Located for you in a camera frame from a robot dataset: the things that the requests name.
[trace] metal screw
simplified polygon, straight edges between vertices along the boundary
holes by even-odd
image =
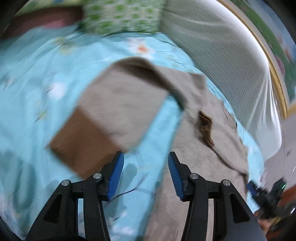
[[[61,184],[62,186],[68,186],[69,183],[70,183],[69,180],[63,180]]]
[[[227,179],[223,180],[222,182],[225,186],[230,186],[231,182]]]
[[[94,178],[94,179],[100,179],[101,177],[102,177],[102,174],[99,173],[99,172],[97,172],[97,173],[95,173],[95,174],[93,175],[93,178]]]
[[[191,173],[191,174],[190,174],[190,177],[191,177],[192,179],[197,179],[197,178],[198,178],[198,175],[197,175],[196,173]]]

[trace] bed sheet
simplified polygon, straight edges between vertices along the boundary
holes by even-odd
[[[64,179],[79,180],[47,145],[102,70],[118,59],[138,55],[157,65],[200,73],[190,57],[160,33],[103,38],[83,34],[76,25],[35,28],[19,38],[1,41],[0,52],[0,215],[23,239],[58,184]],[[209,79],[207,84],[233,113]],[[112,240],[136,240],[144,233],[181,116],[177,102],[168,96],[141,143],[125,154],[116,195],[136,190],[104,204]],[[263,171],[261,151],[239,122],[238,132],[249,148],[250,179],[258,180]],[[256,210],[250,196],[247,202]],[[79,231],[83,236],[81,205]]]

